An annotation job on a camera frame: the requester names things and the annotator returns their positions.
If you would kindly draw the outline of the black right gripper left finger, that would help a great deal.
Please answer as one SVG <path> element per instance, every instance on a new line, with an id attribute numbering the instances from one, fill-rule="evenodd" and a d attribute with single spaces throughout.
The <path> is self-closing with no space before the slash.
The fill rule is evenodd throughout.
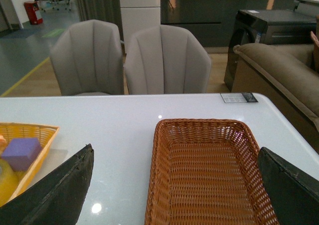
<path id="1" fill-rule="evenodd" d="M 2 225 L 74 225 L 78 222 L 94 167 L 86 145 L 31 188 L 0 209 Z"/>

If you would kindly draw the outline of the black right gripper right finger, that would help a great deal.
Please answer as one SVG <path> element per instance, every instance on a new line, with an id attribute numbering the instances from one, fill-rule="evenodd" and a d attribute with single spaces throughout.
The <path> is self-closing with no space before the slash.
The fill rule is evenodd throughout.
<path id="1" fill-rule="evenodd" d="M 319 181 L 270 149 L 262 147 L 258 167 L 281 225 L 319 223 Z"/>

